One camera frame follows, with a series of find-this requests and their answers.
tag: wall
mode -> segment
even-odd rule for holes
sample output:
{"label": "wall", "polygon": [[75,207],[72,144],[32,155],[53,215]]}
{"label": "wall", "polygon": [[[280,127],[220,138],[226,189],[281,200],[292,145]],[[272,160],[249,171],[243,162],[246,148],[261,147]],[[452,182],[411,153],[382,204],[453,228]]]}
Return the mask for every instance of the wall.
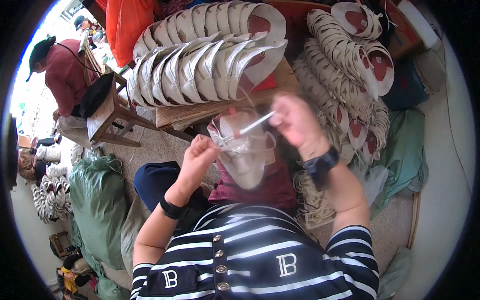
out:
{"label": "wall", "polygon": [[36,213],[30,185],[17,176],[17,186],[11,191],[17,230],[37,272],[45,283],[56,282],[55,268],[62,261],[50,249],[49,235],[64,231],[60,221],[44,224]]}
{"label": "wall", "polygon": [[[427,11],[420,11],[431,19]],[[460,65],[446,38],[444,47],[448,102],[443,88],[419,105],[425,114],[424,149],[430,175],[421,192],[412,271],[394,300],[427,295],[453,254],[470,205],[476,147],[472,107]]]}

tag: yellow shirt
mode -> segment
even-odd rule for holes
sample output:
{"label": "yellow shirt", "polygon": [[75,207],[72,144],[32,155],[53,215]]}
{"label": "yellow shirt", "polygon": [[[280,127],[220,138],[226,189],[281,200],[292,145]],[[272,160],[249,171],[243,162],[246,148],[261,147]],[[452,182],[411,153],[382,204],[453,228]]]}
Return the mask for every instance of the yellow shirt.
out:
{"label": "yellow shirt", "polygon": [[[65,274],[70,274],[72,273],[72,270],[67,270],[64,267],[60,268],[60,271],[62,271]],[[73,279],[68,279],[68,278],[63,278],[65,288],[72,292],[72,294],[76,293],[78,291],[77,285],[75,283],[75,279],[77,278],[77,274],[75,274],[75,277]]]}

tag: shoe tongue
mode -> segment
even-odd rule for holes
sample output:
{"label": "shoe tongue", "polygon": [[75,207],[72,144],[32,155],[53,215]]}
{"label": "shoe tongue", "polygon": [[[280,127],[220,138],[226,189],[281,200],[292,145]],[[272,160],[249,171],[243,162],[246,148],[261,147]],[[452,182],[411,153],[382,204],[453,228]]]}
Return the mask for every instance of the shoe tongue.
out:
{"label": "shoe tongue", "polygon": [[240,111],[235,115],[223,116],[220,118],[219,130],[223,137],[233,134],[234,131],[242,130],[249,125],[249,115],[247,112]]}

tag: black bag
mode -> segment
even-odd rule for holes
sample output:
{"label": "black bag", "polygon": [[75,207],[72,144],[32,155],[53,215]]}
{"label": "black bag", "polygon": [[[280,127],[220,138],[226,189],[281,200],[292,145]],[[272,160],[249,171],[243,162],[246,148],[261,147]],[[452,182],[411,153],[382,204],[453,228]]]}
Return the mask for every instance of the black bag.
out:
{"label": "black bag", "polygon": [[112,89],[113,73],[103,74],[94,84],[87,88],[80,101],[80,116],[91,117],[107,98]]}

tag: orange plastic bag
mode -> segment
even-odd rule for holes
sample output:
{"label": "orange plastic bag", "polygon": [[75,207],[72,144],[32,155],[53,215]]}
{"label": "orange plastic bag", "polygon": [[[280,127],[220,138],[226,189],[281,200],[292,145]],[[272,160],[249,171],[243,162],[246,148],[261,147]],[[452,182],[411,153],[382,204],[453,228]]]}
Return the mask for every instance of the orange plastic bag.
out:
{"label": "orange plastic bag", "polygon": [[152,0],[108,0],[106,32],[119,67],[133,59],[133,46],[154,21]]}

